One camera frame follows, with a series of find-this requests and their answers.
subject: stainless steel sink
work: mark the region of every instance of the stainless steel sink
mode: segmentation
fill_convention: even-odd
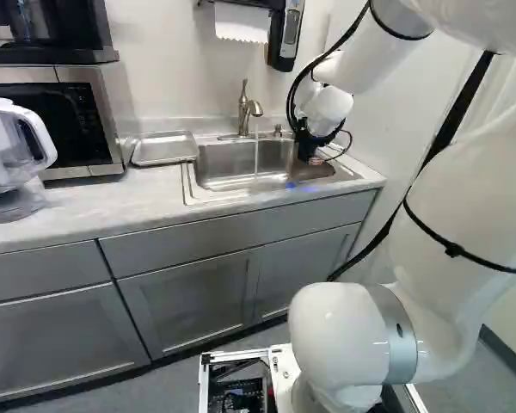
[[[182,165],[187,204],[361,178],[336,161],[310,166],[298,160],[289,133],[198,139],[197,144],[197,160]]]

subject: gray countertop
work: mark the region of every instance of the gray countertop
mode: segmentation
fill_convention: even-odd
[[[343,156],[339,162],[364,179],[326,185],[315,192],[293,188],[191,206],[184,204],[180,165],[129,169],[112,182],[67,183],[46,190],[48,208],[25,219],[0,224],[0,253],[178,225],[384,185],[383,176],[359,161]]]

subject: drawer front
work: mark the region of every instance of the drawer front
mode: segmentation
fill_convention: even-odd
[[[0,300],[110,280],[95,241],[0,254]]]
[[[100,239],[117,278],[360,222],[376,191]]]

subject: metal tray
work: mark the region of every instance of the metal tray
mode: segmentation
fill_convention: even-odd
[[[168,165],[197,158],[199,147],[189,131],[153,132],[137,136],[132,163],[137,166]]]

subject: baseboard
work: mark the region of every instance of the baseboard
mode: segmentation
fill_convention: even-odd
[[[516,374],[516,353],[485,324],[480,330],[480,339]]]

